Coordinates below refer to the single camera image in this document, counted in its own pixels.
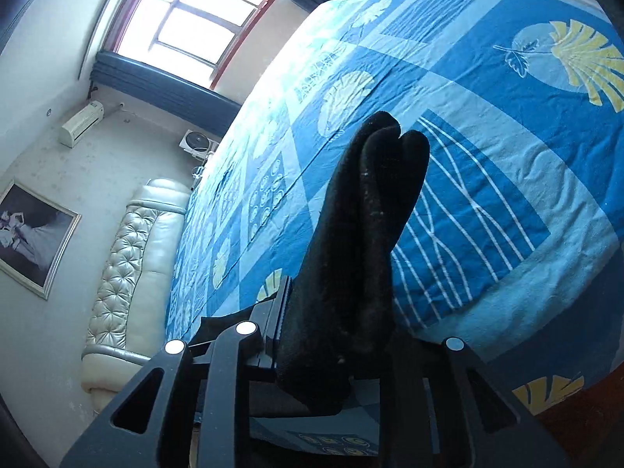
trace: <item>air conditioner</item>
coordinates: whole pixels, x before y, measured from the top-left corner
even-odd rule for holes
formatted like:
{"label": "air conditioner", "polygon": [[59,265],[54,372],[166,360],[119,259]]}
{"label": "air conditioner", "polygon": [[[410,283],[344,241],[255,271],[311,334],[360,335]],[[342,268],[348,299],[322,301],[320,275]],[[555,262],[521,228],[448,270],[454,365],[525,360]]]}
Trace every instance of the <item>air conditioner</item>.
{"label": "air conditioner", "polygon": [[200,161],[204,161],[215,154],[218,147],[217,141],[213,141],[203,133],[194,130],[187,130],[180,142],[180,148]]}
{"label": "air conditioner", "polygon": [[58,133],[58,140],[70,148],[82,138],[85,132],[104,119],[104,106],[93,101],[65,123]]}

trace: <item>window frame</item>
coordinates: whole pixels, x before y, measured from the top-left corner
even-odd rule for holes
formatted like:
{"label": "window frame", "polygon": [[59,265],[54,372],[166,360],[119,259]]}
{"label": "window frame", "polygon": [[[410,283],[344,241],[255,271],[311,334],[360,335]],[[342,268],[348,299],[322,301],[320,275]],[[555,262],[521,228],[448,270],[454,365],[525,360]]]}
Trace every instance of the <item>window frame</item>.
{"label": "window frame", "polygon": [[[141,3],[141,1],[142,0],[123,0],[117,13],[115,14],[115,18],[113,19],[112,25],[110,26],[107,37],[104,41],[105,50],[108,50],[114,53],[119,51],[119,48],[124,39],[128,26],[130,25],[130,22],[134,18],[135,12],[138,9],[138,6]],[[221,79],[228,64],[230,63],[230,61],[236,54],[236,51],[240,48],[241,44],[249,35],[252,28],[257,24],[258,20],[260,20],[260,17],[262,17],[262,15],[266,12],[266,10],[270,7],[270,5],[275,0],[262,0],[259,4],[254,4],[247,0],[241,0],[241,1],[249,5],[252,5],[255,8],[247,17],[247,19],[243,22],[243,24],[241,26],[238,26],[210,12],[207,12],[202,9],[198,9],[197,7],[193,7],[192,5],[189,5],[189,4],[185,4],[181,2],[180,0],[173,0],[172,2],[169,3],[169,8],[167,9],[167,12],[165,13],[160,24],[156,28],[156,31],[154,33],[154,36],[152,37],[152,40],[150,41],[150,45],[147,51],[151,51],[154,45],[160,45],[160,46],[166,47],[167,49],[184,54],[185,56],[195,61],[198,61],[204,65],[207,65],[210,68],[213,68],[212,74],[210,76],[210,79],[207,82],[207,85],[208,85],[208,89],[214,90],[214,88],[216,87],[216,84],[218,83],[219,79]],[[167,20],[169,19],[169,17],[171,16],[172,12],[175,9],[180,9],[185,12],[196,15],[200,18],[206,19],[214,24],[217,24],[227,29],[228,31],[234,34],[234,37],[232,37],[232,40],[230,40],[230,43],[224,49],[221,56],[216,62],[211,62],[209,60],[206,60],[205,58],[192,54],[189,51],[167,44],[166,42],[162,42],[161,40],[158,39],[163,27],[165,26]]]}

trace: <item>bride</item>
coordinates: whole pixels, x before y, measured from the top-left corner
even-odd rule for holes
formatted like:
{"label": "bride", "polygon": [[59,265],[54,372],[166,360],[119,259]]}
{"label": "bride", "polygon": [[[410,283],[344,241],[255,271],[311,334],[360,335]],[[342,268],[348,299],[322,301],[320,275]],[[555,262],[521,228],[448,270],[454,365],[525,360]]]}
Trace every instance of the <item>bride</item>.
{"label": "bride", "polygon": [[25,223],[24,213],[5,211],[0,215],[0,245],[13,248],[46,273],[71,221],[57,212],[47,225],[32,228]]}

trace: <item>window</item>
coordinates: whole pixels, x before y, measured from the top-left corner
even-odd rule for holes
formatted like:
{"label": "window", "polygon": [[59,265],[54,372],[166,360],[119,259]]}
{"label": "window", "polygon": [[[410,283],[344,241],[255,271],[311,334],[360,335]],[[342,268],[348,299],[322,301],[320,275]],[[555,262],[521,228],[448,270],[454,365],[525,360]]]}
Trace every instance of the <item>window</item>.
{"label": "window", "polygon": [[212,89],[273,0],[126,0],[107,48]]}

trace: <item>bed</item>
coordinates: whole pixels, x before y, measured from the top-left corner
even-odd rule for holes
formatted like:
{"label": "bed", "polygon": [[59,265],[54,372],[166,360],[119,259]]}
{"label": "bed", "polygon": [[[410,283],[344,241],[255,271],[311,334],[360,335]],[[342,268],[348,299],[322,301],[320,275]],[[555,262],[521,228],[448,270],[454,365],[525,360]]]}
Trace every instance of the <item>bed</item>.
{"label": "bed", "polygon": [[[349,139],[378,110],[431,162],[392,251],[395,318],[466,340],[537,414],[624,360],[624,45],[585,0],[336,0],[269,66],[190,199],[167,317],[189,340],[297,275]],[[374,381],[278,445],[374,455]]]}

